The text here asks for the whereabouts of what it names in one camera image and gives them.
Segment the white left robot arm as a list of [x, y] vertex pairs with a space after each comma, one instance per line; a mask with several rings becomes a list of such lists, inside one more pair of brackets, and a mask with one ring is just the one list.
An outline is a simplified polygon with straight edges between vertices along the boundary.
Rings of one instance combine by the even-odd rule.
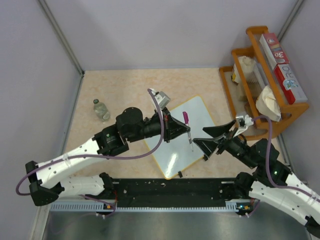
[[29, 191], [35, 206], [45, 206], [60, 197], [76, 195], [109, 198], [114, 191], [108, 174], [93, 177], [72, 177], [75, 172], [106, 159], [120, 160], [129, 144], [159, 136], [161, 142], [189, 133], [191, 128], [175, 119], [167, 108], [155, 112], [151, 118], [143, 117], [137, 107], [125, 109], [115, 119], [115, 124], [96, 133], [79, 147], [54, 159], [25, 165]]

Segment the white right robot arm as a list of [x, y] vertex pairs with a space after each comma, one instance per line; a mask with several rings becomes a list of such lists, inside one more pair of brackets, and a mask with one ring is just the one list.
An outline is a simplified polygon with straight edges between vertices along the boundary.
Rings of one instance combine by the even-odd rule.
[[250, 169], [234, 181], [233, 192], [239, 198], [267, 203], [294, 218], [313, 236], [320, 236], [320, 196], [304, 184], [294, 172], [278, 161], [279, 152], [272, 145], [272, 134], [249, 146], [242, 133], [257, 121], [249, 116], [228, 124], [204, 127], [210, 138], [192, 141], [206, 157], [228, 152]]

